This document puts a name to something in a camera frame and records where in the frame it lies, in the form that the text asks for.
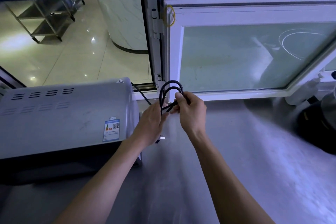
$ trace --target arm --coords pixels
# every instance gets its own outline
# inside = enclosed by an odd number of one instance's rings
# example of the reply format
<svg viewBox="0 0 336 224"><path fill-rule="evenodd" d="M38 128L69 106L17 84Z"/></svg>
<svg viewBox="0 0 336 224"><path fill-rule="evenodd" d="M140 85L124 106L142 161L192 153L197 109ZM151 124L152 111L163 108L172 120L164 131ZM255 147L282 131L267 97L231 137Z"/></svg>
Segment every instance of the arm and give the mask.
<svg viewBox="0 0 336 224"><path fill-rule="evenodd" d="M151 105L141 117L132 136L124 140L111 159L82 188L54 224L105 223L121 184L141 151L153 144L168 116L160 116L160 105Z"/></svg>
<svg viewBox="0 0 336 224"><path fill-rule="evenodd" d="M275 224L230 170L205 133L206 106L190 92L176 93L182 128L194 146L221 224Z"/></svg>

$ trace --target tiled floor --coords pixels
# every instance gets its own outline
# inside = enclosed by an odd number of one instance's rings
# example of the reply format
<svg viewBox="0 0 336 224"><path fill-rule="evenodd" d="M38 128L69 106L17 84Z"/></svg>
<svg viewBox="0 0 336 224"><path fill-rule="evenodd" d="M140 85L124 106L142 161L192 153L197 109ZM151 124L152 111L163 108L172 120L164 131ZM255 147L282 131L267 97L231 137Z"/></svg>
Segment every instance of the tiled floor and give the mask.
<svg viewBox="0 0 336 224"><path fill-rule="evenodd" d="M91 82L127 76L135 84L151 82L148 54L116 48L107 31L97 0L75 14L63 42L37 37L36 44L3 4L0 4L0 66L26 86ZM16 15L31 1L9 3ZM40 19L22 21L33 31Z"/></svg>

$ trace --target caster wheel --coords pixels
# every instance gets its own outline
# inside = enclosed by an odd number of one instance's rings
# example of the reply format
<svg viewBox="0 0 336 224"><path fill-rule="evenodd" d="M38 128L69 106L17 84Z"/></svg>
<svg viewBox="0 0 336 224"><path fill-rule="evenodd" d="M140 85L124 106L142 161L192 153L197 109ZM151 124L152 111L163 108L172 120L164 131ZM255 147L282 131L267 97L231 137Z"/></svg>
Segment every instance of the caster wheel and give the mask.
<svg viewBox="0 0 336 224"><path fill-rule="evenodd" d="M39 40L37 40L35 37L32 38L35 42L37 42L38 44L40 43Z"/></svg>

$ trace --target frosted glass pane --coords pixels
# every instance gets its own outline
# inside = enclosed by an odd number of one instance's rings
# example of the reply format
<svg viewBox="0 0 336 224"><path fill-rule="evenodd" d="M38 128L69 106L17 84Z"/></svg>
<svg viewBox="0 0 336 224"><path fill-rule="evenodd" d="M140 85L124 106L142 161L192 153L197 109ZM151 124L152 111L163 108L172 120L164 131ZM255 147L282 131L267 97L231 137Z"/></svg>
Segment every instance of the frosted glass pane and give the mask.
<svg viewBox="0 0 336 224"><path fill-rule="evenodd" d="M328 65L325 66L326 71L335 70L336 71L336 58L334 58Z"/></svg>
<svg viewBox="0 0 336 224"><path fill-rule="evenodd" d="M336 23L185 27L180 82L193 92L284 88Z"/></svg>

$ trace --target white plastic bottle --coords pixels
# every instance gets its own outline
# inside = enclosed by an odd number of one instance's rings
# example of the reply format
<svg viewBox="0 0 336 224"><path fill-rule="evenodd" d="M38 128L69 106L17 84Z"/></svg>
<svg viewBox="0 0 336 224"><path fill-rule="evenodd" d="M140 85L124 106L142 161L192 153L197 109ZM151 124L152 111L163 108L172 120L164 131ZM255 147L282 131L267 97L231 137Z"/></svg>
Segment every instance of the white plastic bottle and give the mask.
<svg viewBox="0 0 336 224"><path fill-rule="evenodd" d="M299 105L311 98L318 92L317 85L321 82L323 76L318 74L317 78L314 78L304 85L302 85L297 91L295 91L291 96L285 97L287 104L289 105Z"/></svg>

